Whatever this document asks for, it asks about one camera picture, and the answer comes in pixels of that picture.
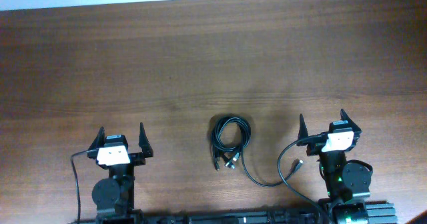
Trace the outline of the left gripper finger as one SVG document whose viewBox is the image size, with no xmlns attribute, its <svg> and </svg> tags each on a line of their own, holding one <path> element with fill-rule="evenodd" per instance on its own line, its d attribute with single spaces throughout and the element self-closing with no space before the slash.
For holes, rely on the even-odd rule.
<svg viewBox="0 0 427 224">
<path fill-rule="evenodd" d="M 104 144 L 105 144 L 105 129 L 104 127 L 100 127 L 96 138 L 94 139 L 92 144 L 89 146 L 88 150 L 91 151 L 91 150 L 99 149 L 103 147 Z"/>
<path fill-rule="evenodd" d="M 139 124 L 139 141 L 138 145 L 141 148 L 141 152 L 145 158 L 153 157 L 153 149 L 149 143 L 143 123 Z"/>
</svg>

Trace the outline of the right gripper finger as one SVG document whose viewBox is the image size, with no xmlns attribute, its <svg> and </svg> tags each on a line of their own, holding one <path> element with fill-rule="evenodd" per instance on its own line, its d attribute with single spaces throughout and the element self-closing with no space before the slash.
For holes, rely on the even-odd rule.
<svg viewBox="0 0 427 224">
<path fill-rule="evenodd" d="M 308 137 L 308 129 L 306 127 L 306 123 L 304 121 L 304 116 L 300 113 L 299 116 L 299 131 L 298 131 L 298 140 L 305 139 Z"/>
<path fill-rule="evenodd" d="M 342 121 L 348 122 L 348 125 L 352 128 L 352 131 L 355 134 L 361 134 L 362 132 L 361 128 L 350 119 L 350 117 L 348 116 L 348 114 L 345 112 L 344 109 L 340 109 L 340 117 Z"/>
</svg>

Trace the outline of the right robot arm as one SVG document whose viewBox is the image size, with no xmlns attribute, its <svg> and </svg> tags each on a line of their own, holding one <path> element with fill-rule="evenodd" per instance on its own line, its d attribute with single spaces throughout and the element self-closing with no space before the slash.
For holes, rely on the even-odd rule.
<svg viewBox="0 0 427 224">
<path fill-rule="evenodd" d="M 308 156 L 319 157 L 320 174 L 328 191 L 328 198 L 319 204 L 334 223 L 368 222 L 365 199 L 370 196 L 373 168 L 363 161 L 346 158 L 361 133 L 361 128 L 343 109 L 339 121 L 331 122 L 327 131 L 316 135 L 308 134 L 300 115 L 297 145 L 305 146 Z"/>
</svg>

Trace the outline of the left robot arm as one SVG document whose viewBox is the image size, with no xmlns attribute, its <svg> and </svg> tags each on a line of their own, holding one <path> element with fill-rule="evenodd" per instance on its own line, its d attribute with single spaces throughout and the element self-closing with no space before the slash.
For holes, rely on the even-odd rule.
<svg viewBox="0 0 427 224">
<path fill-rule="evenodd" d="M 139 124 L 138 146 L 141 151 L 128 152 L 125 135 L 106 135 L 101 127 L 87 157 L 108 171 L 108 177 L 98 181 L 91 193 L 97 207 L 96 223 L 143 223 L 143 212 L 134 207 L 134 169 L 153 157 L 153 149 Z"/>
</svg>

